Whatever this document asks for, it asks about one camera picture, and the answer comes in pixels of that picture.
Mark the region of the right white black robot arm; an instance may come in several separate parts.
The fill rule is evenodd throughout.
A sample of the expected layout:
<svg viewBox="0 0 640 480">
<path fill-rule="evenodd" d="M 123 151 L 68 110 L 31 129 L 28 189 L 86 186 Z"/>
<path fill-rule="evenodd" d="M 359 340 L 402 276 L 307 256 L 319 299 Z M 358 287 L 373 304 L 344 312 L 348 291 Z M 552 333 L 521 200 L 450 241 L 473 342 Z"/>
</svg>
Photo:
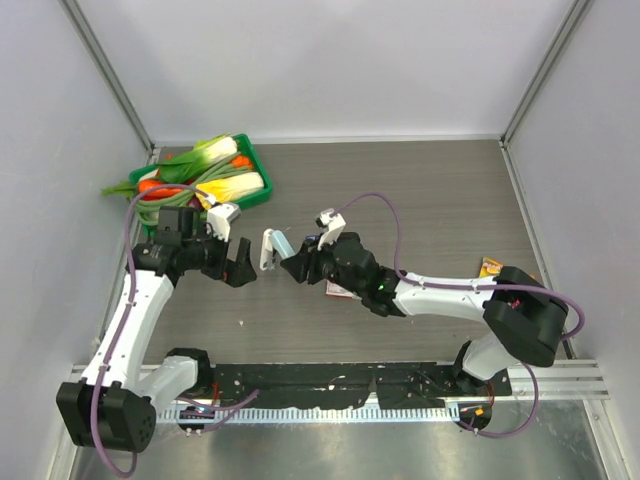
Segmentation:
<svg viewBox="0 0 640 480">
<path fill-rule="evenodd" d="M 489 333 L 466 342 L 451 368 L 450 381 L 462 394 L 481 393 L 497 373 L 517 363 L 546 368 L 555 361 L 568 307 L 516 267 L 467 280 L 395 271 L 379 264 L 354 232 L 333 243 L 308 236 L 299 249 L 277 234 L 275 249 L 296 282 L 331 281 L 376 315 L 437 315 L 486 324 Z"/>
</svg>

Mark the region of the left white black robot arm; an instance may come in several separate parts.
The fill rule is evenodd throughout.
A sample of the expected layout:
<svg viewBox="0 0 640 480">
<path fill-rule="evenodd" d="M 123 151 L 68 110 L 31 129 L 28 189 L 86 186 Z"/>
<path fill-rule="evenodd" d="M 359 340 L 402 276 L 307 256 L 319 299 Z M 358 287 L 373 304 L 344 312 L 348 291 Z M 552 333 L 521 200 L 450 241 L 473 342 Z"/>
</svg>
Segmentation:
<svg viewBox="0 0 640 480">
<path fill-rule="evenodd" d="M 132 248 L 123 292 L 98 351 L 80 380 L 64 382 L 56 404 L 80 447 L 139 454 L 150 444 L 158 412 L 182 395 L 205 397 L 214 373 L 206 351 L 174 348 L 147 376 L 142 362 L 160 314 L 188 271 L 238 288 L 256 280 L 251 242 L 228 250 L 241 209 L 219 203 L 201 219 L 190 207 L 163 207 L 155 233 Z"/>
</svg>

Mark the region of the purple red onion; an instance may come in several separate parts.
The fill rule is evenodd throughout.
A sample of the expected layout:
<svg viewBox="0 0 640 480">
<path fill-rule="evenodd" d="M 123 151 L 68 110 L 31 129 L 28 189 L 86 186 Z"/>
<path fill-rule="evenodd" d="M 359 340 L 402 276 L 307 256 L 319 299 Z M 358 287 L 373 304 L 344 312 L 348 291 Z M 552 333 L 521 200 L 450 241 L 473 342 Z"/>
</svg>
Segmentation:
<svg viewBox="0 0 640 480">
<path fill-rule="evenodd" d="M 187 203 L 187 207 L 197 209 L 199 211 L 203 210 L 203 206 L 197 196 L 193 196 Z"/>
</svg>

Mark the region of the yellow white napa cabbage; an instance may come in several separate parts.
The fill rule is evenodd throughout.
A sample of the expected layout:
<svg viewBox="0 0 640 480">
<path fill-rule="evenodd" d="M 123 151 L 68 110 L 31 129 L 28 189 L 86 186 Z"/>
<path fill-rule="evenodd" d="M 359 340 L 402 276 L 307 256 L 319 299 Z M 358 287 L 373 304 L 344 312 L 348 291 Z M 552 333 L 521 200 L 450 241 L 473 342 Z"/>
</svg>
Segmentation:
<svg viewBox="0 0 640 480">
<path fill-rule="evenodd" d="M 200 204 L 209 210 L 216 203 L 234 202 L 263 190 L 264 186 L 264 181 L 259 173 L 241 173 L 198 184 L 196 197 Z"/>
</svg>

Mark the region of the small orange carrot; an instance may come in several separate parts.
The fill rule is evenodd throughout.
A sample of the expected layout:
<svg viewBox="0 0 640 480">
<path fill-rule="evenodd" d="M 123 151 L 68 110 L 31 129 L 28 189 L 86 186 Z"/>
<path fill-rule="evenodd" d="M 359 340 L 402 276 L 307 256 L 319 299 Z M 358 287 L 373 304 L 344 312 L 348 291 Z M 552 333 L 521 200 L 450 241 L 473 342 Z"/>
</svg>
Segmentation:
<svg viewBox="0 0 640 480">
<path fill-rule="evenodd" d="M 244 155 L 238 155 L 237 157 L 235 157 L 231 161 L 231 164 L 233 165 L 234 168 L 248 168 L 248 169 L 253 168 L 253 163 L 250 160 L 250 158 Z"/>
</svg>

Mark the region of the green long beans bundle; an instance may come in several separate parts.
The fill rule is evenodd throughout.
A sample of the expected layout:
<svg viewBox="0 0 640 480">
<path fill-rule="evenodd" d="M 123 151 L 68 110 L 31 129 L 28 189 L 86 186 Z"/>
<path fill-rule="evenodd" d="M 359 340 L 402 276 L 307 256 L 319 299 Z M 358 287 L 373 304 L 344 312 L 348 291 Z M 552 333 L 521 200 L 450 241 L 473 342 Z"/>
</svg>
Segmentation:
<svg viewBox="0 0 640 480">
<path fill-rule="evenodd" d="M 234 168 L 231 163 L 227 163 L 225 165 L 221 165 L 219 169 L 214 170 L 210 169 L 206 171 L 203 175 L 197 177 L 193 184 L 197 186 L 200 183 L 204 183 L 210 180 L 218 179 L 218 178 L 226 178 L 235 176 L 241 173 L 254 172 L 253 168 Z M 156 179 L 159 180 L 156 176 L 152 176 L 146 179 Z M 138 192 L 137 185 L 135 185 L 135 192 Z M 183 192 L 172 196 L 170 198 L 157 199 L 157 200 L 144 200 L 143 198 L 139 200 L 135 206 L 135 210 L 138 216 L 139 221 L 147 226 L 147 227 L 155 227 L 158 223 L 158 212 L 161 207 L 169 206 L 169 207 L 187 207 L 188 201 L 196 196 L 191 190 L 184 190 Z"/>
</svg>

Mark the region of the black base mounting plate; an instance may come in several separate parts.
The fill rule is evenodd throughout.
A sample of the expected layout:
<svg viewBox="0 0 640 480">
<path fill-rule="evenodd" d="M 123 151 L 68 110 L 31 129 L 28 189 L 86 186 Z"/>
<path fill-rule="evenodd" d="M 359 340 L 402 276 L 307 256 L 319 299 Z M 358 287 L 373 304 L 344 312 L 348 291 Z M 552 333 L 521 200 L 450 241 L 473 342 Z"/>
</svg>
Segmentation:
<svg viewBox="0 0 640 480">
<path fill-rule="evenodd" d="M 252 408 L 358 409 L 374 394 L 381 409 L 442 406 L 449 398 L 512 394 L 506 370 L 488 381 L 464 379 L 453 365 L 437 362 L 217 364 L 201 393 L 232 405 L 253 391 Z"/>
</svg>

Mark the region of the large orange carrot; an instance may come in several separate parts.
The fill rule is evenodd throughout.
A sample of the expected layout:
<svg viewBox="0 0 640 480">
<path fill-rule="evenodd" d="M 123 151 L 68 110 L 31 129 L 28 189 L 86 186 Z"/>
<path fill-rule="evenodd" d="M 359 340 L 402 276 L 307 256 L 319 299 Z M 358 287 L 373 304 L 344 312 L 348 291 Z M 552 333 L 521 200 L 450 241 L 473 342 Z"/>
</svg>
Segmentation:
<svg viewBox="0 0 640 480">
<path fill-rule="evenodd" d="M 141 180 L 137 188 L 139 193 L 144 193 L 144 200 L 170 198 L 183 192 L 183 189 L 180 187 L 171 187 L 156 179 Z"/>
</svg>

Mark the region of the upper white bok choy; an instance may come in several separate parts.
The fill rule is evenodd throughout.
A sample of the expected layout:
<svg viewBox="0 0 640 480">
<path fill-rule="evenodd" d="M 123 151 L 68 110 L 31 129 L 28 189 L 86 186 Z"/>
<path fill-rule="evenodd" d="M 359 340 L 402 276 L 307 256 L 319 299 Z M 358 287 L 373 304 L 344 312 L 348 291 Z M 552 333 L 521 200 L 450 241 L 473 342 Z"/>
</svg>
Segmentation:
<svg viewBox="0 0 640 480">
<path fill-rule="evenodd" d="M 160 163 L 157 177 L 164 183 L 183 184 L 238 153 L 232 136 L 219 135 Z"/>
</svg>

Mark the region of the green plastic tray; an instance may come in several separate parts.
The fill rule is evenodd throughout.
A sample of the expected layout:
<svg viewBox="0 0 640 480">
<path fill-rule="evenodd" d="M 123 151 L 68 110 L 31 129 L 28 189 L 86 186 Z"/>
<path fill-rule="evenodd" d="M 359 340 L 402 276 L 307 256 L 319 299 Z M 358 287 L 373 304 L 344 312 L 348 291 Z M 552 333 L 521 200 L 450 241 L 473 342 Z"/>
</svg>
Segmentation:
<svg viewBox="0 0 640 480">
<path fill-rule="evenodd" d="M 259 159 L 259 156 L 254 148 L 254 146 L 252 145 L 251 141 L 249 140 L 249 137 L 245 134 L 237 134 L 237 135 L 230 135 L 232 136 L 235 140 L 236 143 L 238 145 L 239 148 L 239 153 L 236 154 L 235 156 L 228 158 L 226 160 L 223 160 L 222 162 L 220 162 L 219 164 L 217 164 L 216 166 L 212 167 L 211 169 L 217 170 L 220 168 L 221 165 L 225 165 L 227 163 L 231 163 L 231 161 L 237 157 L 238 155 L 244 155 L 250 158 L 250 160 L 253 163 L 253 171 L 256 173 L 259 173 L 260 176 L 262 177 L 263 181 L 264 181 L 264 189 L 254 193 L 254 194 L 250 194 L 247 197 L 244 197 L 240 200 L 236 200 L 234 201 L 234 203 L 238 204 L 240 206 L 241 209 L 247 209 L 247 208 L 251 208 L 257 205 L 260 205 L 264 202 L 266 202 L 267 200 L 270 199 L 271 197 L 271 193 L 273 190 L 273 185 L 271 182 L 271 179 L 269 178 L 269 175 L 267 174 L 266 168 L 263 166 L 261 160 Z M 204 143 L 205 141 L 208 140 L 203 140 L 203 141 L 198 141 L 196 142 L 196 144 L 194 145 L 193 148 L 195 148 L 198 144 L 200 143 Z M 135 185 L 140 181 L 143 180 L 144 178 L 149 178 L 152 176 L 156 176 L 157 177 L 157 169 L 160 163 L 164 162 L 165 160 L 168 160 L 178 154 L 182 154 L 184 152 L 170 152 L 169 154 L 167 154 L 165 156 L 165 158 L 160 161 L 160 162 L 156 162 L 156 163 L 152 163 L 146 167 L 140 168 L 138 170 L 134 170 L 132 171 L 129 176 L 128 179 L 124 182 L 124 196 L 128 199 L 132 198 L 134 194 L 136 194 L 135 192 Z M 193 181 L 196 179 L 197 177 L 188 180 L 187 182 L 189 183 L 193 183 Z M 147 234 L 151 234 L 154 232 L 155 227 L 147 227 L 145 225 L 142 225 L 143 231 Z"/>
</svg>

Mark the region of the colourful candy bag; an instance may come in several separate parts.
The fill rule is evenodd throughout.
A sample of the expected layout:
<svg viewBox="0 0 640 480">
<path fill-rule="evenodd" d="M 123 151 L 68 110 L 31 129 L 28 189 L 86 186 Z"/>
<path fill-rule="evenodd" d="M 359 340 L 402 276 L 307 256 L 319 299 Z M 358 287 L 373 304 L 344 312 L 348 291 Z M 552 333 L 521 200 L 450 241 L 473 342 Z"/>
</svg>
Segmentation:
<svg viewBox="0 0 640 480">
<path fill-rule="evenodd" d="M 493 277 L 500 274 L 504 264 L 488 256 L 484 256 L 481 261 L 479 278 Z"/>
</svg>

